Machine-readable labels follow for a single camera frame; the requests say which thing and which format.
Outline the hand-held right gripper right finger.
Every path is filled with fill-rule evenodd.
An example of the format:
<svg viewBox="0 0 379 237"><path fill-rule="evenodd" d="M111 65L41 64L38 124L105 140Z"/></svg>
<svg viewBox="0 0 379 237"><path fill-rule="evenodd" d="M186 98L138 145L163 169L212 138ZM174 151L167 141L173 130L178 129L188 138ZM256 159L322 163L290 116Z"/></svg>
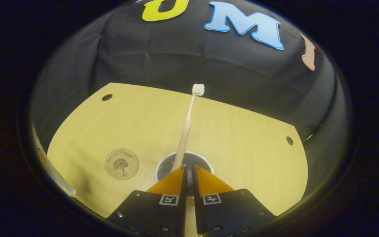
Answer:
<svg viewBox="0 0 379 237"><path fill-rule="evenodd" d="M248 189L235 190L199 165L192 168L197 233L257 236L275 220Z"/></svg>

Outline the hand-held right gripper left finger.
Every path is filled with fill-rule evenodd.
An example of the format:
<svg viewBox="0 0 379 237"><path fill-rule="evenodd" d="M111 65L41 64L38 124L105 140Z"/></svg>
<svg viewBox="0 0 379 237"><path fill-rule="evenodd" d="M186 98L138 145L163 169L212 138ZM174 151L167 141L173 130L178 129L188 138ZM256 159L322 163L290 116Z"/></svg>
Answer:
<svg viewBox="0 0 379 237"><path fill-rule="evenodd" d="M181 166L147 191L132 191L108 217L137 237L185 235L188 168Z"/></svg>

